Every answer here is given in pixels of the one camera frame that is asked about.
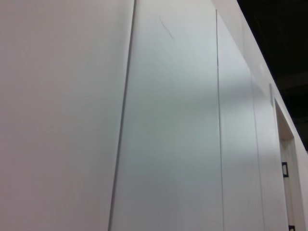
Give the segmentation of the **white door with frame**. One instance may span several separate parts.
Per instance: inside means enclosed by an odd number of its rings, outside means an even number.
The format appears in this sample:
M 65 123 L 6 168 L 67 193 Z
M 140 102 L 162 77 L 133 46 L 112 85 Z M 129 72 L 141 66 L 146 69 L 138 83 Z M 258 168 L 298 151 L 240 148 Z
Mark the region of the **white door with frame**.
M 288 231 L 306 231 L 295 138 L 272 84 L 269 85 L 269 90 L 279 139 Z

